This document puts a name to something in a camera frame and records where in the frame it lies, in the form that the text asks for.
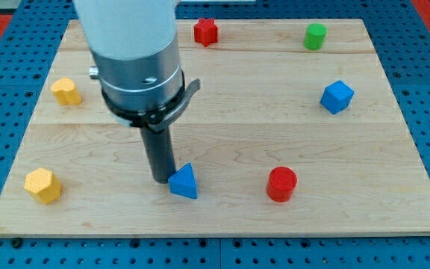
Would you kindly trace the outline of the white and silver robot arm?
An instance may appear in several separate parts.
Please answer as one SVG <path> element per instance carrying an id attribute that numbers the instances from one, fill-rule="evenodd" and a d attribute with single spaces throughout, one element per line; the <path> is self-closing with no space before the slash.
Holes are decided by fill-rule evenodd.
<path id="1" fill-rule="evenodd" d="M 200 88 L 179 57 L 174 0 L 74 0 L 108 109 L 126 126 L 161 132 Z"/>

